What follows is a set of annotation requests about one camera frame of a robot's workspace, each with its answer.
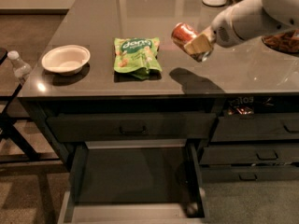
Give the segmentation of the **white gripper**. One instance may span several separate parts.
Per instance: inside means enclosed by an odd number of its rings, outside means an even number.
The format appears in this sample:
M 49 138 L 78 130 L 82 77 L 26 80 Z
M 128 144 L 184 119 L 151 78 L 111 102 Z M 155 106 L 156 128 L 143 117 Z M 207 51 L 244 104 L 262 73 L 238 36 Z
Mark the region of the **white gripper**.
M 234 47 L 243 42 L 233 26 L 233 9 L 226 8 L 205 28 L 200 35 L 184 45 L 189 55 L 201 54 L 212 51 L 210 41 L 215 41 L 224 48 Z

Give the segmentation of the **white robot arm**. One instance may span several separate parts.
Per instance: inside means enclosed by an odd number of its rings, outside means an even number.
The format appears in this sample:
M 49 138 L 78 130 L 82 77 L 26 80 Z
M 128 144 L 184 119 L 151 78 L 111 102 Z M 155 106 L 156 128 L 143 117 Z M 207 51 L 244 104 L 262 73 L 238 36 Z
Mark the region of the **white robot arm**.
M 204 60 L 215 44 L 230 48 L 257 36 L 295 30 L 298 25 L 299 0 L 242 0 L 219 13 L 184 49 Z

